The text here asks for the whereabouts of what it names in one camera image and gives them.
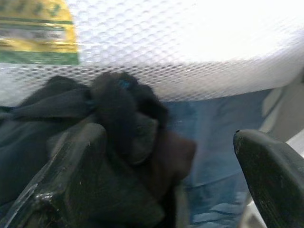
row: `green stripe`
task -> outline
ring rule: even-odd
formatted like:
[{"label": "green stripe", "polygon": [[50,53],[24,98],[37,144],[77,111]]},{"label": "green stripe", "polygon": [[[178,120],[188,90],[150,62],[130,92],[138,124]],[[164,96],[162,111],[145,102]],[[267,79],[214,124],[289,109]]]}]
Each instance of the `green stripe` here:
[{"label": "green stripe", "polygon": [[77,65],[77,53],[0,51],[0,62],[23,64]]},{"label": "green stripe", "polygon": [[52,23],[52,24],[65,24],[65,25],[73,24],[73,22],[70,20],[42,20],[42,19],[7,18],[7,17],[0,17],[0,20],[35,22],[35,23]]},{"label": "green stripe", "polygon": [[65,31],[64,27],[59,26],[41,26],[41,25],[15,25],[0,23],[0,28],[4,29],[28,29],[28,30],[43,30],[43,31]]}]

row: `blue tarp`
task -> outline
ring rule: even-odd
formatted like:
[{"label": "blue tarp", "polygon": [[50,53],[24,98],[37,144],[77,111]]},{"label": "blue tarp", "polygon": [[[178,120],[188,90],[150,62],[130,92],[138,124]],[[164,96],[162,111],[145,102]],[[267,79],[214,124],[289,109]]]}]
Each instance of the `blue tarp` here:
[{"label": "blue tarp", "polygon": [[236,228],[248,188],[234,155],[238,129],[259,129],[269,90],[205,101],[169,102],[170,129],[194,139],[198,149],[185,180],[190,224],[199,228]]}]

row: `black plastic tool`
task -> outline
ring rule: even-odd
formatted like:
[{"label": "black plastic tool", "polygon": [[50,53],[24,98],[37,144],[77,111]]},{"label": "black plastic tool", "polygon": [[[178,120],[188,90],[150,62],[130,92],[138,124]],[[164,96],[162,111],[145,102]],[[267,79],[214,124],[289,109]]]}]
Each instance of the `black plastic tool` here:
[{"label": "black plastic tool", "polygon": [[54,157],[27,185],[0,228],[79,227],[98,199],[98,194],[83,196],[98,192],[94,180],[105,145],[106,132],[99,124],[79,123],[65,131]]},{"label": "black plastic tool", "polygon": [[304,159],[256,130],[233,140],[252,198],[268,228],[304,228]]}]

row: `yellow label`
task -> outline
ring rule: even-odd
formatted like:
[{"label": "yellow label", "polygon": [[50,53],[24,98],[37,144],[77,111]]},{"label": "yellow label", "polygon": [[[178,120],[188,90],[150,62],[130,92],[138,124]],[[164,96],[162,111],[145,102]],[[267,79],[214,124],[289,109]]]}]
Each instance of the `yellow label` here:
[{"label": "yellow label", "polygon": [[[0,0],[0,62],[28,62],[30,53],[29,63],[60,64],[60,53],[72,58],[62,64],[78,63],[72,15],[64,0]],[[14,54],[18,60],[11,60]],[[60,61],[52,62],[57,57]]]}]

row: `white mesh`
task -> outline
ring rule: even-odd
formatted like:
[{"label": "white mesh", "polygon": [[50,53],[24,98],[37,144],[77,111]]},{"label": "white mesh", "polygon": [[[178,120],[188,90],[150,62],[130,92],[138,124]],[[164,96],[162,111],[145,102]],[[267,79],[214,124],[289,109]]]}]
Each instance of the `white mesh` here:
[{"label": "white mesh", "polygon": [[89,82],[126,71],[163,100],[198,100],[284,86],[303,66],[298,1],[67,0],[80,66],[0,64],[1,105],[54,75]]}]

